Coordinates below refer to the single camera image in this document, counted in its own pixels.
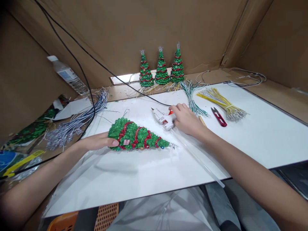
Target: hand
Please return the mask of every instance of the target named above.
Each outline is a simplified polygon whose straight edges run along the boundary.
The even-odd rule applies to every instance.
[[[197,136],[197,132],[205,126],[200,122],[193,111],[187,107],[186,104],[177,104],[169,107],[176,115],[174,125],[182,132],[194,136]]]
[[[90,150],[98,150],[103,147],[116,147],[119,145],[119,142],[112,138],[107,138],[108,132],[96,134],[93,136],[89,136],[87,138],[84,138],[77,143],[82,146],[82,148],[85,148],[87,151]]]

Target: bottle cap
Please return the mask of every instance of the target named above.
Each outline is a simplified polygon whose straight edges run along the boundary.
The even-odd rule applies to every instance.
[[[56,56],[48,56],[47,58],[49,59],[49,61],[52,61],[52,62],[58,60]]]

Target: forearm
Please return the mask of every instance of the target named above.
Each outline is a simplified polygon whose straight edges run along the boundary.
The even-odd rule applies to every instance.
[[[86,152],[79,143],[72,145],[6,193],[1,205],[8,222],[21,227]]]
[[[308,203],[264,166],[207,128],[196,138],[273,218],[295,224],[306,220]]]

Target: orange plastic basket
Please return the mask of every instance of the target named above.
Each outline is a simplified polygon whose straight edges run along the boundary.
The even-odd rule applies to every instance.
[[[119,213],[119,203],[100,206],[98,208],[94,231],[105,231]]]
[[[66,213],[56,217],[48,226],[47,231],[71,231],[74,230],[78,211]]]

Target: green wires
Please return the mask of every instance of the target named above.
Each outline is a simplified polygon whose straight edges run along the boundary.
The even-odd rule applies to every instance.
[[[209,116],[209,114],[198,107],[198,105],[193,100],[193,93],[195,90],[203,88],[205,85],[203,83],[197,82],[196,84],[193,84],[191,80],[185,80],[180,82],[181,88],[185,91],[187,97],[188,97],[188,104],[189,108],[194,112],[196,116]]]

